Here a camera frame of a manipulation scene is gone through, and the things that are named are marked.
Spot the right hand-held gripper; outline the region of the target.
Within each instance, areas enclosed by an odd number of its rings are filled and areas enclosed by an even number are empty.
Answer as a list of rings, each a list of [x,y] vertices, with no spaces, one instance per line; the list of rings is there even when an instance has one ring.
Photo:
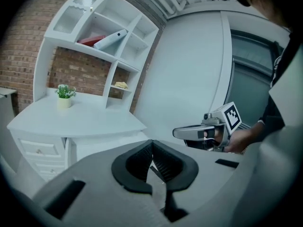
[[[185,145],[207,151],[224,151],[229,144],[232,134],[241,130],[242,123],[239,112],[233,102],[227,103],[218,109],[206,113],[200,125],[191,125],[175,128],[172,135],[177,139],[204,139],[204,141],[184,140]],[[206,138],[205,131],[211,130],[210,137],[214,136],[214,131],[219,130],[223,134],[223,140],[218,143],[214,138]]]

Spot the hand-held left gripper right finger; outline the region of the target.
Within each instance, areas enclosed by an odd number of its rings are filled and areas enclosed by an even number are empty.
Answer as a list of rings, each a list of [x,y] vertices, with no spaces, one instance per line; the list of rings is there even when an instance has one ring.
[[[165,166],[168,203],[152,227],[230,227],[256,163],[256,146],[244,155],[153,142],[156,167]]]

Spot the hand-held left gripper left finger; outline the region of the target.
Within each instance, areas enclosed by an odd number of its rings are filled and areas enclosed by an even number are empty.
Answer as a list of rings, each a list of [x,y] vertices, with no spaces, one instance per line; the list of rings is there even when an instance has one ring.
[[[168,227],[150,194],[129,192],[112,176],[115,158],[142,143],[84,157],[38,191],[32,213],[46,227]]]

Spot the wide white drawer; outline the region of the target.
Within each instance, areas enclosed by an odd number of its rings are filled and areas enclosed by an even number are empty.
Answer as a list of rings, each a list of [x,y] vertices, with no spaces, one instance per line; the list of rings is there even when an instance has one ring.
[[[65,166],[70,166],[94,153],[110,150],[123,145],[146,141],[150,138],[142,131],[101,135],[84,138],[67,138],[65,144]]]

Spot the person's right forearm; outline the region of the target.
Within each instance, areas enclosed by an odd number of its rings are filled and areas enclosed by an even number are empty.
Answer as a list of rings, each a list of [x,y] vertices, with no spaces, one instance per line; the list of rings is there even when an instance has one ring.
[[[258,142],[264,129],[265,124],[262,120],[259,120],[253,127],[248,129],[245,143],[246,147],[248,147],[252,143]]]

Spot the small white desk drawer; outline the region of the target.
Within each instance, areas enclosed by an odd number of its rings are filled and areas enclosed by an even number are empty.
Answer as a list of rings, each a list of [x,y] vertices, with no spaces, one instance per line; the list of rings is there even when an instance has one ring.
[[[53,143],[32,142],[28,140],[19,140],[21,147],[26,155],[60,157],[61,154]]]
[[[60,161],[35,161],[35,170],[46,181],[49,181],[65,170],[64,162]]]

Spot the person's right hand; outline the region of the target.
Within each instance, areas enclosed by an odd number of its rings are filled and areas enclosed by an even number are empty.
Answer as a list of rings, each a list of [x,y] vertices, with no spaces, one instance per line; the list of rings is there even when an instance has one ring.
[[[222,142],[223,134],[219,130],[215,130],[214,136],[212,137],[210,137],[210,133],[211,130],[204,131],[204,137],[207,139],[214,138],[218,143]],[[235,131],[231,136],[229,144],[224,148],[224,151],[229,153],[241,153],[256,137],[257,136],[252,129]]]

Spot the white desk with hutch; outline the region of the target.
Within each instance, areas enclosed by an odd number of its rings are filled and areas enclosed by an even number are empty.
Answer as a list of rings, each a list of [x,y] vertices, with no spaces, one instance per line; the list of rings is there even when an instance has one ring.
[[[122,29],[128,31],[127,35],[103,50],[77,43],[78,40],[98,35],[109,36]],[[33,102],[7,126],[22,156],[34,170],[35,161],[60,161],[65,164],[67,138],[95,137],[145,129],[129,110],[157,33],[157,26],[127,1],[105,0],[89,18],[77,41],[62,41],[44,36],[35,64]],[[110,63],[101,96],[77,92],[71,98],[70,108],[58,109],[58,95],[53,88],[46,85],[51,57],[57,47],[81,52]],[[116,82],[125,82],[128,89],[115,87]],[[19,140],[53,143],[61,156],[26,155]]]

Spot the dark framed glass door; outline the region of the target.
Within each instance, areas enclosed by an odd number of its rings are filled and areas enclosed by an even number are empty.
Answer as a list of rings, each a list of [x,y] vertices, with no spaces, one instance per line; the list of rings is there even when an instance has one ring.
[[[234,102],[242,123],[252,127],[263,115],[269,96],[274,62],[284,47],[257,35],[231,30],[232,70],[225,102]]]

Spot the green plant in cream pot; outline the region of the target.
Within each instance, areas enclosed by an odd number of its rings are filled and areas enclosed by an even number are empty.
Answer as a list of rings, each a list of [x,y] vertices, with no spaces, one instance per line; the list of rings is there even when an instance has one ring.
[[[71,107],[71,98],[76,96],[76,88],[65,84],[60,84],[55,91],[58,95],[58,109],[67,109]]]

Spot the person's black shirt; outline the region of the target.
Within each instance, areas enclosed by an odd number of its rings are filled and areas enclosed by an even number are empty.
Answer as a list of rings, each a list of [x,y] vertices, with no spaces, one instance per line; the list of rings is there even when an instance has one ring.
[[[289,35],[289,37],[290,41],[287,47],[284,49],[282,54],[275,60],[271,87],[273,87],[281,78],[281,76],[291,63],[293,57],[297,53],[299,46],[303,43],[303,30],[293,31]],[[262,117],[260,117],[259,120],[264,124],[264,128],[258,137],[258,141],[262,141],[269,134],[282,129],[285,126],[282,116],[272,97],[268,98],[267,106],[264,110]]]

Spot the grey cabinet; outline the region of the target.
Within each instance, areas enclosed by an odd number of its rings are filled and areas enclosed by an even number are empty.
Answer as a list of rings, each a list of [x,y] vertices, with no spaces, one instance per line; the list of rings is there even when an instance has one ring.
[[[0,87],[0,118],[9,117],[14,118],[15,113],[12,106],[12,95],[17,91]]]

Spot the red book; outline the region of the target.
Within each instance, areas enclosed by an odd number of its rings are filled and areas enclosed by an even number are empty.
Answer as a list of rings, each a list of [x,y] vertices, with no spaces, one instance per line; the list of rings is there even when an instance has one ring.
[[[104,38],[106,38],[106,35],[98,35],[98,36],[78,40],[77,43],[92,47],[95,43],[99,42]]]

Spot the white glass cabinet door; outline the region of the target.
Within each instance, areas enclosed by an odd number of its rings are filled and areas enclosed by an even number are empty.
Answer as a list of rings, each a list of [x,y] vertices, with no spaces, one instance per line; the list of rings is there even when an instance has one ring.
[[[89,18],[105,0],[67,0],[53,17],[46,38],[75,42]]]

